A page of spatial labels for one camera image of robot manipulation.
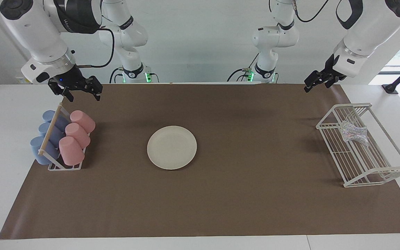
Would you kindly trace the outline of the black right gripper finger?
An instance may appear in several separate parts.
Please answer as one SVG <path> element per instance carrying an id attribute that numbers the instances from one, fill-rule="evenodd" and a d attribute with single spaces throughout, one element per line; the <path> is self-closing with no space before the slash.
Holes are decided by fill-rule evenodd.
<path id="1" fill-rule="evenodd" d="M 68 88 L 59 90 L 59 94 L 67 98 L 70 102 L 74 101 L 74 97 Z"/>
<path id="2" fill-rule="evenodd" d="M 94 95 L 94 98 L 97 101 L 100 101 L 102 94 L 103 86 L 100 83 L 92 83 L 90 84 L 90 93 Z"/>

